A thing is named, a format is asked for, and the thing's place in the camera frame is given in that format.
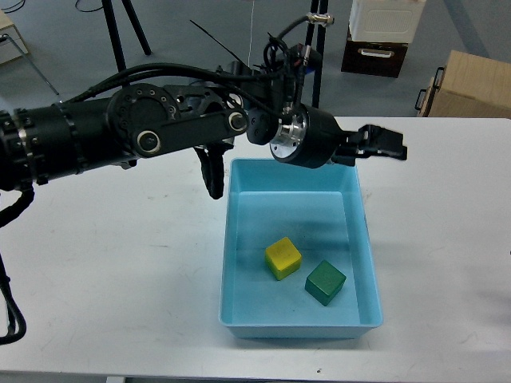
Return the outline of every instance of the white table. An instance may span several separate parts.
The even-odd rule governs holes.
[[[188,150],[54,180],[0,231],[29,326],[0,347],[0,370],[511,381],[511,122],[339,121],[402,131],[409,147],[406,162],[358,162],[381,327],[345,341],[240,340],[222,327],[227,200],[209,199]],[[228,160],[269,154],[237,142]]]

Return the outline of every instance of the light blue plastic bin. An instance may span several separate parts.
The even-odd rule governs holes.
[[[277,281],[264,251],[285,236],[302,266]],[[324,259],[347,277],[328,306],[305,291]],[[220,321],[239,338],[358,338],[382,324],[356,168],[232,161]]]

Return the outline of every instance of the robotic arm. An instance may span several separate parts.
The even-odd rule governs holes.
[[[406,159],[402,134],[365,125],[343,131],[335,118],[301,103],[306,72],[321,62],[305,45],[288,48],[283,37],[302,22],[327,26],[328,14],[308,14],[291,23],[264,50],[259,71],[236,62],[230,71],[186,65],[147,64],[126,69],[72,100],[39,109],[0,112],[0,190],[18,190],[20,199],[0,211],[0,227],[16,219],[34,198],[33,182],[80,174],[105,165],[131,168],[142,158],[194,148],[211,197],[224,190],[222,155],[234,137],[247,133],[253,144],[270,145],[279,162],[317,168],[348,166],[357,158]],[[193,85],[163,87],[140,83],[151,77],[197,79]],[[121,87],[112,97],[95,96]],[[9,327],[0,344],[21,339],[25,319],[12,297],[0,257],[0,290]]]
[[[279,162],[308,168],[353,166],[369,156],[406,159],[400,133],[373,125],[347,132],[329,113],[286,105],[280,75],[218,77],[246,81],[241,87],[133,84],[110,98],[0,113],[0,189],[22,191],[33,181],[47,184],[109,164],[131,168],[140,158],[195,148],[210,194],[220,198],[223,182],[210,188],[211,182],[223,175],[222,154],[245,132],[253,144],[270,144]]]

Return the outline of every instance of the yellow cube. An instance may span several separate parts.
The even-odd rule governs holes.
[[[297,271],[302,264],[302,255],[288,237],[267,247],[264,258],[279,281]]]

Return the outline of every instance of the tripod stand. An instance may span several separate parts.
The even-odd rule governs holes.
[[[141,24],[138,21],[137,14],[133,9],[131,0],[121,0],[122,5],[126,9],[131,25],[137,34],[138,41],[142,45],[142,49],[146,56],[151,54],[151,48],[145,38],[144,31],[142,30]],[[105,13],[106,25],[109,28],[110,41],[112,42],[113,55],[117,64],[117,70],[120,72],[126,69],[125,56],[122,52],[121,39],[119,38],[119,31],[117,30],[117,24],[115,21],[115,15],[113,14],[112,0],[101,0],[103,5],[103,12]]]

